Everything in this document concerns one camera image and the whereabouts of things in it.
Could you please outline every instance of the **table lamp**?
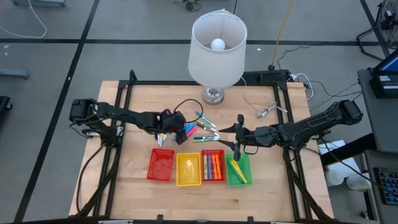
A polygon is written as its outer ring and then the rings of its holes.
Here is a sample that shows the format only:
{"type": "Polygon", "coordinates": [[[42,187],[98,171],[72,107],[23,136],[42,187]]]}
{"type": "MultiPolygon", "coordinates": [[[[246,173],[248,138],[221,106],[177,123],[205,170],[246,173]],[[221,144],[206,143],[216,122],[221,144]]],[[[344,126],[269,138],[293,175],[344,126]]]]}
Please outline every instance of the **table lamp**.
{"type": "Polygon", "coordinates": [[[225,10],[209,12],[193,24],[188,70],[204,86],[202,97],[208,104],[221,103],[224,88],[241,78],[247,36],[244,22],[225,10]]]}

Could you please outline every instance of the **orange marker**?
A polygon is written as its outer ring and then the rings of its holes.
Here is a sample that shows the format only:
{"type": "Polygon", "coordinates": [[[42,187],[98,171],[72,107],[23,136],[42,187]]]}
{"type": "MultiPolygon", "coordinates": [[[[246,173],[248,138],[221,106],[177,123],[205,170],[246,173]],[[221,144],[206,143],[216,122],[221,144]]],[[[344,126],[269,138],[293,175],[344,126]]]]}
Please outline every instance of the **orange marker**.
{"type": "Polygon", "coordinates": [[[218,180],[217,165],[216,165],[216,156],[215,156],[215,155],[211,155],[211,160],[213,161],[214,179],[215,179],[215,180],[218,180]]]}
{"type": "Polygon", "coordinates": [[[218,154],[216,155],[216,166],[217,166],[218,178],[221,180],[220,157],[218,156],[218,154]]]}

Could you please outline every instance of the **gray floor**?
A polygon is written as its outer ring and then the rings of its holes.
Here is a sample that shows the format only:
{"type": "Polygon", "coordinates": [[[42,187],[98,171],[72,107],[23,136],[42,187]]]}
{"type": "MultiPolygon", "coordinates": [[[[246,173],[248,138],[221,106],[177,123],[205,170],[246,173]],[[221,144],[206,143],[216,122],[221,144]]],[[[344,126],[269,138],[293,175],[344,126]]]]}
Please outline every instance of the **gray floor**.
{"type": "MultiPolygon", "coordinates": [[[[289,2],[238,1],[236,14],[248,27],[248,39],[275,40],[289,2]]],[[[35,7],[49,30],[46,38],[80,38],[92,3],[93,0],[67,0],[66,8],[35,7]]],[[[377,3],[377,0],[368,0],[374,16],[377,3]]],[[[189,39],[191,26],[199,16],[221,8],[232,11],[234,0],[203,0],[201,4],[203,8],[199,12],[189,13],[173,4],[173,0],[101,0],[88,38],[189,39]]],[[[14,6],[9,1],[0,2],[0,25],[19,34],[40,35],[42,32],[27,7],[14,6]]],[[[301,0],[295,3],[282,39],[354,40],[368,28],[370,25],[359,1],[301,0]]],[[[0,30],[0,38],[13,36],[0,30]]],[[[372,34],[365,40],[375,41],[376,37],[372,34]]],[[[3,180],[0,223],[11,222],[14,218],[76,50],[76,44],[10,44],[4,49],[5,45],[0,44],[0,68],[26,69],[31,78],[0,78],[0,95],[9,95],[14,103],[0,132],[0,176],[3,180]]],[[[278,57],[295,47],[281,45],[278,57]]],[[[366,49],[382,56],[379,47],[366,49]]],[[[265,70],[273,50],[272,45],[248,45],[246,71],[265,70]]],[[[140,80],[191,80],[187,70],[188,51],[189,45],[172,44],[84,46],[25,220],[68,215],[85,148],[85,140],[68,128],[72,100],[96,98],[103,80],[125,79],[130,69],[140,80]]],[[[355,83],[357,70],[377,63],[363,55],[358,47],[342,46],[313,46],[291,52],[281,60],[282,68],[323,82],[330,93],[355,83]]],[[[328,99],[321,86],[315,83],[313,87],[315,97],[308,102],[310,108],[328,99]]],[[[347,92],[359,89],[356,85],[347,92]]],[[[312,113],[324,110],[331,102],[333,100],[312,113]]],[[[359,97],[357,102],[366,113],[363,99],[359,97]]],[[[365,114],[363,121],[355,126],[333,128],[328,139],[350,142],[370,132],[365,114]]],[[[365,210],[362,193],[341,186],[330,189],[330,197],[336,218],[375,223],[359,218],[358,213],[365,210]]]]}

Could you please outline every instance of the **glass lamp base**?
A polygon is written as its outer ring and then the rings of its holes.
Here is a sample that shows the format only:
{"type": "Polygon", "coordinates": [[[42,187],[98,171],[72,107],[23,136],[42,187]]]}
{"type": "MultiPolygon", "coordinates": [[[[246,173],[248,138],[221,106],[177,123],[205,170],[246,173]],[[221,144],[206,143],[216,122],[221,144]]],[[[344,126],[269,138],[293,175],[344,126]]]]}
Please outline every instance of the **glass lamp base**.
{"type": "Polygon", "coordinates": [[[207,104],[217,105],[224,99],[224,89],[205,86],[201,96],[207,104]]]}

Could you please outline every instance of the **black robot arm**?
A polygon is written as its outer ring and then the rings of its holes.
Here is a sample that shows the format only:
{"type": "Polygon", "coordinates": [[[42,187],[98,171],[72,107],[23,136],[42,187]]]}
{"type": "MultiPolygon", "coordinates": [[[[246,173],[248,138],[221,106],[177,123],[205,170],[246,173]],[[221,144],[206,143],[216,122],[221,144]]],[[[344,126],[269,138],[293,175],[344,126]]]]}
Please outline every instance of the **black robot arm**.
{"type": "Polygon", "coordinates": [[[105,146],[116,146],[118,144],[118,129],[107,126],[102,122],[104,119],[113,118],[118,121],[135,124],[139,129],[148,134],[175,133],[177,144],[187,140],[184,131],[185,118],[179,111],[172,113],[170,110],[163,112],[142,112],[117,108],[104,102],[93,99],[73,100],[69,120],[72,125],[85,124],[89,129],[84,129],[83,134],[98,133],[101,143],[105,146]]]}
{"type": "Polygon", "coordinates": [[[238,123],[230,128],[220,130],[221,133],[236,133],[236,143],[219,140],[234,151],[234,159],[240,158],[240,146],[281,147],[291,146],[300,149],[310,138],[337,124],[352,125],[361,121],[362,111],[355,102],[343,100],[333,103],[322,113],[313,115],[296,123],[263,126],[250,131],[243,127],[243,115],[238,115],[238,123]]]}

